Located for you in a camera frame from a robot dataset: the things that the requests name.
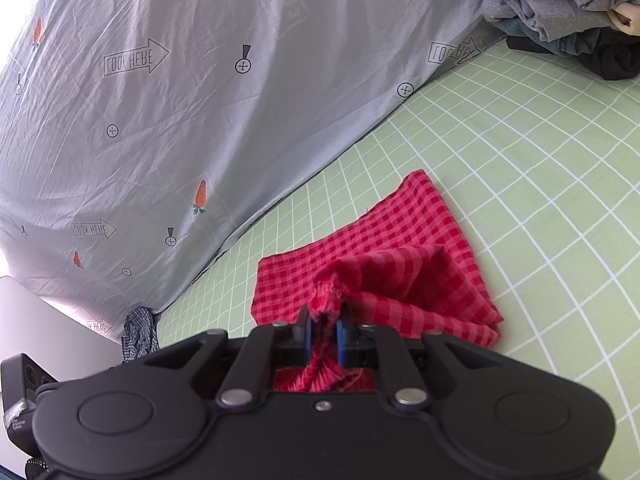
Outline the white curved board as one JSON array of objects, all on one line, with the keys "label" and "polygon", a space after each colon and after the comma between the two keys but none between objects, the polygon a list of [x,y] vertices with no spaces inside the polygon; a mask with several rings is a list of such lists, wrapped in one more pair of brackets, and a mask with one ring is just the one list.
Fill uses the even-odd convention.
[{"label": "white curved board", "polygon": [[56,310],[8,276],[1,279],[0,309],[3,361],[25,353],[59,382],[122,362],[119,344]]}]

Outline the grey carrot print sheet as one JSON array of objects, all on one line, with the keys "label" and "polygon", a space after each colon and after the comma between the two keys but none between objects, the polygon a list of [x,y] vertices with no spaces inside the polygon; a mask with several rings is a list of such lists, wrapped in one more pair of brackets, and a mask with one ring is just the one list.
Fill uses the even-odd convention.
[{"label": "grey carrot print sheet", "polygon": [[1,0],[1,250],[122,331],[480,40],[480,0]]}]

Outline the folded clothes pile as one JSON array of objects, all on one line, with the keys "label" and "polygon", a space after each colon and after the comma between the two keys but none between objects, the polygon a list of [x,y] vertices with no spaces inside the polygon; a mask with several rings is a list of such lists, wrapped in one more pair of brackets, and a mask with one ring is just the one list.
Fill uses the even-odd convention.
[{"label": "folded clothes pile", "polygon": [[513,50],[576,60],[609,81],[639,76],[639,0],[482,0]]}]

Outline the red checked garment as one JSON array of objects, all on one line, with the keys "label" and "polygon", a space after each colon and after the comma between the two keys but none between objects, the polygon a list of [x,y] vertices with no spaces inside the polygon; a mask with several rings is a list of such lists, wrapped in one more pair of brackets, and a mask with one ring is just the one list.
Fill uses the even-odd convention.
[{"label": "red checked garment", "polygon": [[259,261],[250,313],[258,325],[293,322],[306,307],[314,322],[311,358],[276,371],[285,392],[356,391],[372,373],[337,362],[334,326],[342,312],[358,324],[387,325],[405,338],[427,330],[481,347],[500,336],[471,245],[422,170],[358,220],[304,247]]}]

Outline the blue plaid shirt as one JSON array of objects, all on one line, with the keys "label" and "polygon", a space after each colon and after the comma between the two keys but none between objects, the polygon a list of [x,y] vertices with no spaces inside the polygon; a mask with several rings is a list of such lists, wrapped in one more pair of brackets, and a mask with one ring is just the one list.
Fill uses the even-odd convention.
[{"label": "blue plaid shirt", "polygon": [[136,307],[128,313],[120,344],[124,362],[130,362],[160,350],[155,318],[150,309]]}]

